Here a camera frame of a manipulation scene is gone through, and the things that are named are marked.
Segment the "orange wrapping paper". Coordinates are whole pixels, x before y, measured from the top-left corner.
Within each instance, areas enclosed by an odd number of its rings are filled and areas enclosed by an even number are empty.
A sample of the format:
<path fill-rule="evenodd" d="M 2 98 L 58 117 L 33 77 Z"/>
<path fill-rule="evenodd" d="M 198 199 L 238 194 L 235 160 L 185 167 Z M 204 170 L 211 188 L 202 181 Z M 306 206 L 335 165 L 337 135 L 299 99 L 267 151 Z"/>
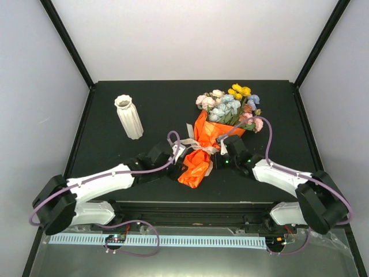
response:
<path fill-rule="evenodd" d="M 219 136 L 230 131 L 232 135 L 235 134 L 240 137 L 245 132 L 241 128 L 233 131 L 232 126 L 209 122 L 207 121 L 207 115 L 206 111 L 200 112 L 193 126 L 195 139 L 204 147 L 212 146 L 221 150 L 216 142 Z M 183 163 L 188 166 L 188 169 L 178 178 L 178 181 L 192 189 L 197 188 L 204 177 L 207 177 L 213 169 L 211 157 L 202 151 L 193 153 L 192 150 L 191 153 L 186 155 Z"/>

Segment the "cream printed ribbon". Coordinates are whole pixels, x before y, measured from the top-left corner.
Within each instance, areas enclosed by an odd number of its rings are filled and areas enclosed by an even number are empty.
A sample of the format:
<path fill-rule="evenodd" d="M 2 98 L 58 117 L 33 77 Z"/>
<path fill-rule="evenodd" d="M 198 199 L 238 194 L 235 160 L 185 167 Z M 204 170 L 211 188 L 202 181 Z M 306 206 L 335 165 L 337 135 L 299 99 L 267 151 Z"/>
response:
<path fill-rule="evenodd" d="M 182 145 L 184 145 L 187 150 L 193 150 L 193 153 L 195 151 L 202 151 L 202 152 L 207 153 L 210 157 L 212 155 L 215 155 L 216 153 L 220 152 L 220 150 L 217 149 L 216 147 L 212 147 L 212 146 L 204 147 L 204 146 L 202 146 L 195 139 L 195 136 L 194 136 L 194 128 L 193 128 L 193 126 L 191 124 L 187 123 L 186 124 L 186 128 L 187 128 L 188 138 L 182 139 L 180 141 L 180 143 Z"/>

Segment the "pastel artificial flower bunch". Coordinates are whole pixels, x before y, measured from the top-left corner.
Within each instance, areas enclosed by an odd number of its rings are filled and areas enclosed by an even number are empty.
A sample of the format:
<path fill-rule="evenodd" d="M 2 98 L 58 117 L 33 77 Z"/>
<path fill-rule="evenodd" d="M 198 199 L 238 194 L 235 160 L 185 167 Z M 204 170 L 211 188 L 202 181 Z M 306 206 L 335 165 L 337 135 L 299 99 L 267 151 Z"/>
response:
<path fill-rule="evenodd" d="M 263 128 L 263 120 L 257 118 L 261 115 L 260 98 L 249 87 L 233 84 L 227 92 L 214 89 L 199 95 L 195 104 L 208 122 L 227 126 L 242 123 L 241 129 L 256 133 Z"/>

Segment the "white ribbed vase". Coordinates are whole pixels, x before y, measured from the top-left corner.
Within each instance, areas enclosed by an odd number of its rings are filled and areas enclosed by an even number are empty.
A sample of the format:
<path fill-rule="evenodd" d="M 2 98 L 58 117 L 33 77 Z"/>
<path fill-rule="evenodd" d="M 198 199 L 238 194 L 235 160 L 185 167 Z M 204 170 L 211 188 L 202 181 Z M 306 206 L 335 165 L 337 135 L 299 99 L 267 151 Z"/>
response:
<path fill-rule="evenodd" d="M 136 106 L 129 95 L 120 95 L 115 101 L 116 112 L 119 120 L 128 136 L 132 140 L 137 140 L 143 136 L 144 129 Z"/>

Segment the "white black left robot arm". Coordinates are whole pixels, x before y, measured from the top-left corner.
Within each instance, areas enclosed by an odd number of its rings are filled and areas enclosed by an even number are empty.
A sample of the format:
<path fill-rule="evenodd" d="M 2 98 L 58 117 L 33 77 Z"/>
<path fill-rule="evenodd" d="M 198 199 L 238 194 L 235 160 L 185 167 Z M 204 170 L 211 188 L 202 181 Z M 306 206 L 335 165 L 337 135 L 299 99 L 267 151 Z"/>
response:
<path fill-rule="evenodd" d="M 106 225 L 110 230 L 123 226 L 122 211 L 114 200 L 97 202 L 100 196 L 129 189 L 163 177 L 176 180 L 186 171 L 183 161 L 187 148 L 163 142 L 149 152 L 86 177 L 52 177 L 34 199 L 33 217 L 46 235 L 55 235 L 81 224 Z"/>

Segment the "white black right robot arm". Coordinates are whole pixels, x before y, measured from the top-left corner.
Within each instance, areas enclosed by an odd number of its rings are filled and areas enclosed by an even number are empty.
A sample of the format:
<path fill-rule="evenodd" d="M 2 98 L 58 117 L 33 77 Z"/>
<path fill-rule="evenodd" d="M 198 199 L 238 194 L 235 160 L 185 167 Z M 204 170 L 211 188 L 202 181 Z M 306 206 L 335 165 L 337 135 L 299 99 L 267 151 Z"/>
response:
<path fill-rule="evenodd" d="M 297 199 L 279 201 L 270 208 L 262 218 L 266 231 L 274 233 L 283 225 L 295 224 L 326 234 L 347 218 L 349 209 L 345 199 L 328 173 L 301 173 L 261 155 L 251 155 L 237 135 L 222 135 L 216 142 L 220 150 L 212 159 L 215 168 L 230 167 L 246 178 L 272 185 Z"/>

